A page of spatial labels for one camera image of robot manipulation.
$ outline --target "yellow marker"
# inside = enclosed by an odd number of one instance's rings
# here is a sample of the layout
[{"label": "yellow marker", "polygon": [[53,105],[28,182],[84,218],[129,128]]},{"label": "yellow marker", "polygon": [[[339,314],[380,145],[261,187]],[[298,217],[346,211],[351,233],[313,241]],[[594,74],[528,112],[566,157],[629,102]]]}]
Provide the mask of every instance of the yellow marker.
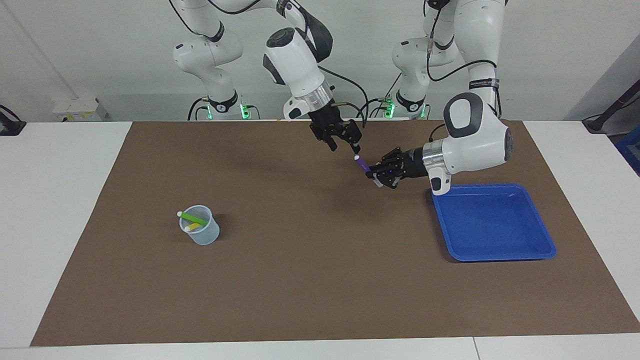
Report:
[{"label": "yellow marker", "polygon": [[185,226],[184,230],[185,231],[194,231],[195,229],[198,229],[200,226],[202,226],[202,225],[193,223],[193,224],[191,224],[189,226]]}]

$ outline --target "wall socket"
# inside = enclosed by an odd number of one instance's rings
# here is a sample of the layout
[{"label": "wall socket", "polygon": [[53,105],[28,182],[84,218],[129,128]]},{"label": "wall socket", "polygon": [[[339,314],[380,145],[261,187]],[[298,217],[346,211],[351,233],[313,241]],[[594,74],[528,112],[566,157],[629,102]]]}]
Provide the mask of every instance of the wall socket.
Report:
[{"label": "wall socket", "polygon": [[55,101],[53,113],[62,122],[108,121],[111,117],[98,99]]}]

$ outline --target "blue bin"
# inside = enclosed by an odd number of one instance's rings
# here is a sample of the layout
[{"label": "blue bin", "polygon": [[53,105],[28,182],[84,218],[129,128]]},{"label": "blue bin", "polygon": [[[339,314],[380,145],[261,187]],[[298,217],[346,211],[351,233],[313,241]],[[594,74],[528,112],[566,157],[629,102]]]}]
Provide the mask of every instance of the blue bin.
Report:
[{"label": "blue bin", "polygon": [[640,126],[616,144],[627,163],[640,175]]},{"label": "blue bin", "polygon": [[549,259],[556,246],[517,184],[454,185],[433,196],[449,253],[459,261]]}]

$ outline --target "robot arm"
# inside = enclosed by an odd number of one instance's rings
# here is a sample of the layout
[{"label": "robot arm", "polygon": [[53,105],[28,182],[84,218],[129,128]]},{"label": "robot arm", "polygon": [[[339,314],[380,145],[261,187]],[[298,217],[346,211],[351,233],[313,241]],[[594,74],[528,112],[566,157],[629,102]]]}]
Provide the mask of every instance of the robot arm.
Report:
[{"label": "robot arm", "polygon": [[223,12],[238,14],[245,11],[272,8],[287,19],[294,28],[302,30],[302,38],[312,46],[316,62],[323,61],[333,47],[333,38],[326,26],[311,15],[296,0],[211,0]]},{"label": "robot arm", "polygon": [[236,106],[239,95],[228,72],[219,69],[242,56],[243,47],[237,35],[225,29],[216,9],[207,0],[183,0],[179,13],[200,40],[183,42],[173,50],[180,69],[195,75],[204,84],[209,104],[219,117],[237,117],[242,107]]},{"label": "robot arm", "polygon": [[[433,3],[444,7],[433,8],[431,15],[433,10],[444,13],[447,7],[455,9],[449,12],[454,15],[454,42],[465,62],[478,61],[469,67],[470,90],[445,107],[447,138],[406,152],[398,147],[372,166],[367,177],[396,188],[406,177],[429,176],[433,193],[443,195],[451,187],[452,174],[495,167],[509,160],[513,137],[490,106],[499,85],[492,64],[498,58],[504,0],[429,1],[430,6]],[[435,49],[428,46],[427,51],[431,56]]]},{"label": "robot arm", "polygon": [[303,39],[302,30],[285,28],[271,35],[263,66],[275,83],[288,85],[291,90],[293,96],[284,106],[288,119],[309,114],[311,131],[332,151],[338,147],[332,138],[336,136],[349,143],[354,153],[360,152],[360,129],[354,120],[343,121],[340,117],[330,86],[318,69],[312,46]]},{"label": "robot arm", "polygon": [[[442,66],[452,63],[459,55],[456,42],[453,41],[453,11],[445,8],[445,14],[440,16],[437,31],[435,32],[436,50],[431,55],[430,65]],[[427,16],[424,19],[424,32],[427,36],[431,33],[434,18]],[[427,75],[427,50],[429,38],[411,38],[398,42],[392,52],[394,65],[401,71],[398,90],[392,92],[396,111],[411,119],[420,117],[429,88],[429,76]]]}]

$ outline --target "pen holder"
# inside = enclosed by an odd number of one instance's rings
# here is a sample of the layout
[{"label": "pen holder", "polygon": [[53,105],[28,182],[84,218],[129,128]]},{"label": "pen holder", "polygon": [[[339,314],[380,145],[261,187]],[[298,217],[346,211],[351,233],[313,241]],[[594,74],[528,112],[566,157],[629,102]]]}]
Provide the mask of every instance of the pen holder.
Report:
[{"label": "pen holder", "polygon": [[191,225],[192,223],[189,220],[183,218],[179,219],[180,229],[187,235],[189,235],[196,244],[209,245],[210,243],[216,241],[216,239],[220,235],[220,226],[213,219],[213,214],[208,207],[204,205],[194,205],[184,212],[207,221],[207,225],[198,227],[193,231],[187,231],[184,228]]}]

